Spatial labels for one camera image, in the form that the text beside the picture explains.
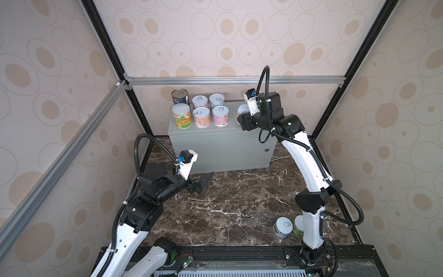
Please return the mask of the green orange plastic-lid can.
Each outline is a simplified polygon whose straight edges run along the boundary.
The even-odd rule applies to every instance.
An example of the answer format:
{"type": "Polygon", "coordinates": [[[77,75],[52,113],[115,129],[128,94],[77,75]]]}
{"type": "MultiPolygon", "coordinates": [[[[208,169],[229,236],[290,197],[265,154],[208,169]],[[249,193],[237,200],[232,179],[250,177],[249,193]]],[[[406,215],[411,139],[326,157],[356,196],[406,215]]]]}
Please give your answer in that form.
{"type": "Polygon", "coordinates": [[[171,108],[174,121],[177,128],[187,129],[192,124],[192,117],[190,112],[190,106],[184,103],[179,103],[171,108]]]}

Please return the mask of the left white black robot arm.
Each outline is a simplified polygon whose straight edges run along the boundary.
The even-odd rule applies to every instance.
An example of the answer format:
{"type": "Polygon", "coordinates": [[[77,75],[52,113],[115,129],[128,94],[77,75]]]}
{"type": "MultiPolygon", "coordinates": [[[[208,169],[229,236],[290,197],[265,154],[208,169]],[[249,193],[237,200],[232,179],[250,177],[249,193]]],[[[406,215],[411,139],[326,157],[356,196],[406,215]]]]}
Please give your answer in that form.
{"type": "Polygon", "coordinates": [[[214,176],[206,173],[199,180],[184,179],[155,164],[140,177],[140,193],[123,205],[111,230],[111,243],[94,269],[94,277],[150,277],[163,266],[176,261],[176,243],[162,237],[134,266],[127,269],[135,251],[164,212],[163,204],[182,189],[201,194],[214,176]]]}

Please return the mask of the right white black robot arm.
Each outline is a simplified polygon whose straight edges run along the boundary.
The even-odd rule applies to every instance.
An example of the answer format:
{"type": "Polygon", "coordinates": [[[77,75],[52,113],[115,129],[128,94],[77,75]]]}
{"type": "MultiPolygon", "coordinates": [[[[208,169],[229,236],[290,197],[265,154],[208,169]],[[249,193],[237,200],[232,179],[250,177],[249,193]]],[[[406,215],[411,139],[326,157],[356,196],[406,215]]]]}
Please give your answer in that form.
{"type": "Polygon", "coordinates": [[[242,129],[269,131],[293,157],[305,180],[306,189],[295,197],[303,216],[301,256],[306,265],[315,265],[326,251],[322,216],[325,201],[335,193],[334,180],[318,160],[301,120],[294,114],[284,115],[278,93],[266,96],[250,89],[244,98],[249,112],[237,119],[242,129]]]}

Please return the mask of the teal bear label can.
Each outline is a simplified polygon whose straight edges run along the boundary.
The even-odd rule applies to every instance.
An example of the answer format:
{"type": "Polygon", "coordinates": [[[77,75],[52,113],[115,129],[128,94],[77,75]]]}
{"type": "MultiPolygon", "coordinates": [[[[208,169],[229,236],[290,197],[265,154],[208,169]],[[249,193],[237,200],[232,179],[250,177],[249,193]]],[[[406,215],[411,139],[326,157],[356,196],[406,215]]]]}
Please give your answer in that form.
{"type": "Polygon", "coordinates": [[[280,238],[286,238],[293,232],[293,223],[286,217],[279,217],[274,224],[274,232],[280,238]]]}

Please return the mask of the light blue label can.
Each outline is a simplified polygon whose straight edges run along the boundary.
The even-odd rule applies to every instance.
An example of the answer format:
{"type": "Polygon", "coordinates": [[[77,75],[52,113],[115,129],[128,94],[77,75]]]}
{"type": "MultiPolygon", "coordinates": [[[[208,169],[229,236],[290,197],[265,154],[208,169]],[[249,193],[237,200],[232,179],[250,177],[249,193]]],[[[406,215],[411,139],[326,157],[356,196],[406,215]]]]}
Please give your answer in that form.
{"type": "Polygon", "coordinates": [[[225,96],[222,95],[221,93],[215,93],[209,97],[209,101],[210,101],[211,109],[213,109],[217,106],[224,106],[225,96]]]}

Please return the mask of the pink label can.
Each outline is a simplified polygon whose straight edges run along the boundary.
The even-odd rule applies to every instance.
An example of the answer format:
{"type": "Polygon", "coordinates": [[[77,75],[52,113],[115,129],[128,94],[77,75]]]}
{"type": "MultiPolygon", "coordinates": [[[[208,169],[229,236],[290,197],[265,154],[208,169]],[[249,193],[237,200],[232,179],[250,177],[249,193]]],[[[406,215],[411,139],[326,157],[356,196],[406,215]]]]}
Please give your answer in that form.
{"type": "Polygon", "coordinates": [[[217,127],[224,127],[229,123],[229,108],[226,106],[216,106],[212,109],[213,124],[217,127]]]}

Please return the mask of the yellow label can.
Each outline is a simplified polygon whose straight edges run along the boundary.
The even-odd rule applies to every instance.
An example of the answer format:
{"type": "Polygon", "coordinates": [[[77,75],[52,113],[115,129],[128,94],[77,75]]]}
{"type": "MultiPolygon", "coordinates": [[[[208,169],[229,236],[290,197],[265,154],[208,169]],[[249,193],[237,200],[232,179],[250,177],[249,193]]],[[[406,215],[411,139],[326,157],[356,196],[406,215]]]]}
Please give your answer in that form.
{"type": "Polygon", "coordinates": [[[250,110],[248,104],[242,104],[237,109],[236,117],[238,118],[240,115],[247,114],[249,112],[250,110]]]}

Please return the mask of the pink white small can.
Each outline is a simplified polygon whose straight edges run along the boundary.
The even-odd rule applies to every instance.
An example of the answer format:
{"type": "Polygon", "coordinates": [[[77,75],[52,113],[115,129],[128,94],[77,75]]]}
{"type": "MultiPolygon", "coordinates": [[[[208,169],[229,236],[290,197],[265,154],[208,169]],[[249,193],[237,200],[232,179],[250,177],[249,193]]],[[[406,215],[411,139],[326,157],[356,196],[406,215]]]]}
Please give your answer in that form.
{"type": "Polygon", "coordinates": [[[197,95],[192,98],[194,108],[208,107],[208,98],[204,95],[197,95]]]}

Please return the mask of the dark blue tin can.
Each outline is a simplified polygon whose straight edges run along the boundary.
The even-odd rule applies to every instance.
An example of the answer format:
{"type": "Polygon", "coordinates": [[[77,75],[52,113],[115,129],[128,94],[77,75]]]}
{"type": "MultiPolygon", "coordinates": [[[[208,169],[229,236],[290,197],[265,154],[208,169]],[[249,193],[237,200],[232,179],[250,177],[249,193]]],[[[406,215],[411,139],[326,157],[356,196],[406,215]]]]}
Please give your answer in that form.
{"type": "Polygon", "coordinates": [[[186,89],[179,88],[174,90],[171,93],[171,97],[173,99],[174,105],[177,104],[186,104],[188,106],[190,105],[189,93],[186,89]]]}

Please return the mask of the orange peach label can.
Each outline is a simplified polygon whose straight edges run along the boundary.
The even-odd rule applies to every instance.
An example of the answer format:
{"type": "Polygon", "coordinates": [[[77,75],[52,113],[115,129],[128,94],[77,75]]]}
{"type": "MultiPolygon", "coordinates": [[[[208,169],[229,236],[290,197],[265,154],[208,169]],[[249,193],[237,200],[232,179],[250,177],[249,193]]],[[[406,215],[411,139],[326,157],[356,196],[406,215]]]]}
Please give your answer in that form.
{"type": "Polygon", "coordinates": [[[195,126],[197,128],[207,128],[211,124],[210,110],[207,107],[198,107],[193,111],[195,126]]]}

